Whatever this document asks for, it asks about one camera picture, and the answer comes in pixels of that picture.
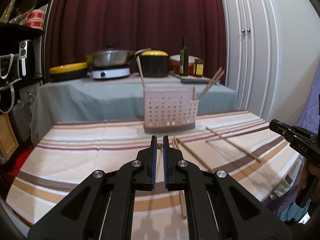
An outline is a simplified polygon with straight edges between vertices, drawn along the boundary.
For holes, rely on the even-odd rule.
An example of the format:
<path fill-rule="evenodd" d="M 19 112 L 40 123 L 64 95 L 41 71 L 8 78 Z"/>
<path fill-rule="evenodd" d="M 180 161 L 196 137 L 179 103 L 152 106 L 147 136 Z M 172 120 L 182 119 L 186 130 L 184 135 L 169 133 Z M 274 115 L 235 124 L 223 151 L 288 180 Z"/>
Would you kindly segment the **person's right hand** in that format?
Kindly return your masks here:
<path fill-rule="evenodd" d="M 317 178 L 319 178 L 319 167 L 315 167 L 314 165 L 312 165 L 312 163 L 310 163 L 310 161 L 308 161 L 307 159 L 304 159 L 302 163 L 302 168 L 300 171 L 300 178 L 298 181 L 298 191 L 306 187 L 307 178 L 310 175 L 314 175 Z M 320 185 L 318 181 L 317 186 L 311 195 L 311 201 L 318 204 L 319 198 L 320 198 Z"/>

